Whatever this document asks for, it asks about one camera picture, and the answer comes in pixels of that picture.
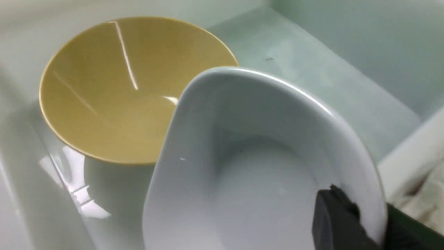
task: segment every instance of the white dish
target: white dish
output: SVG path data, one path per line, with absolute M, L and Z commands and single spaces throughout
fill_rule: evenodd
M 332 109 L 275 77 L 214 68 L 185 89 L 145 202 L 149 250 L 314 249 L 318 189 L 356 202 L 381 244 L 387 208 L 360 139 Z

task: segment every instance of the sink wall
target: sink wall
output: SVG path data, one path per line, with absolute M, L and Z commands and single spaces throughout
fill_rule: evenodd
M 443 1 L 272 0 L 272 6 L 423 119 L 444 105 Z

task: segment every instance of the bowl rim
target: bowl rim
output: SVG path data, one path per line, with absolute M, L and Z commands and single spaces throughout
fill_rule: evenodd
M 85 30 L 83 30 L 82 32 L 76 34 L 74 37 L 72 37 L 71 39 L 69 39 L 65 44 L 63 44 L 62 47 L 60 47 L 56 53 L 54 53 L 54 55 L 51 56 L 51 58 L 49 59 L 49 61 L 46 63 L 45 68 L 43 69 L 42 75 L 40 77 L 40 81 L 39 81 L 39 107 L 43 116 L 43 119 L 45 120 L 46 124 L 49 126 L 49 128 L 53 131 L 53 133 L 61 140 L 63 141 L 63 143 L 65 143 L 66 145 L 68 145 L 69 147 L 73 148 L 74 150 L 89 156 L 91 158 L 94 158 L 96 160 L 100 160 L 100 161 L 104 161 L 104 162 L 108 162 L 108 163 L 115 163 L 115 164 L 125 164 L 125 165 L 142 165 L 142 164 L 155 164 L 157 162 L 156 161 L 149 161 L 149 162 L 139 162 L 139 161 L 116 161 L 113 160 L 111 158 L 105 158 L 99 155 L 95 155 L 92 153 L 87 152 L 86 150 L 83 150 L 77 146 L 75 146 L 74 144 L 72 144 L 71 142 L 69 142 L 68 140 L 66 140 L 52 125 L 52 123 L 49 121 L 49 118 L 47 116 L 47 114 L 45 113 L 45 108 L 44 108 L 44 104 L 43 104 L 43 99 L 42 99 L 42 89 L 43 89 L 43 84 L 44 84 L 44 79 L 48 73 L 48 68 L 52 65 L 54 59 L 60 54 L 61 51 L 63 51 L 66 47 L 68 47 L 71 43 L 73 43 L 76 39 L 78 39 L 81 35 L 87 33 L 88 31 L 91 31 L 97 27 L 100 27 L 102 25 L 111 23 L 111 22 L 119 22 L 122 20 L 130 20 L 130 19 L 142 19 L 142 20 L 167 20 L 167 21 L 173 21 L 176 23 L 180 23 L 180 24 L 184 24 L 193 28 L 196 28 L 198 30 L 201 30 L 207 34 L 209 34 L 210 36 L 212 36 L 214 39 L 216 39 L 220 44 L 222 44 L 225 49 L 230 53 L 231 57 L 234 59 L 235 64 L 233 65 L 233 67 L 238 67 L 239 66 L 239 61 L 237 60 L 236 56 L 233 54 L 233 52 L 230 50 L 230 48 L 221 40 L 219 39 L 217 36 L 215 36 L 213 33 L 209 32 L 208 30 L 197 26 L 191 22 L 187 22 L 187 21 L 183 21 L 180 19 L 176 19 L 173 17 L 166 17 L 166 16 L 128 16 L 128 17 L 120 17 L 120 18 L 115 18 L 112 20 L 108 20 L 108 21 L 104 21 L 98 24 L 95 24 Z

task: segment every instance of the towel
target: towel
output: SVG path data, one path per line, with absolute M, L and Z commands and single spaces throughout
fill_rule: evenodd
M 392 204 L 444 235 L 444 160 L 436 163 L 415 194 L 401 195 Z

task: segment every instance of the yellow bowl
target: yellow bowl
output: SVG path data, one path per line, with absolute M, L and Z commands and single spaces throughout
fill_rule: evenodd
M 122 18 L 84 31 L 50 60 L 40 108 L 56 135 L 88 156 L 154 163 L 185 86 L 200 72 L 227 65 L 238 66 L 234 55 L 200 27 L 164 17 Z

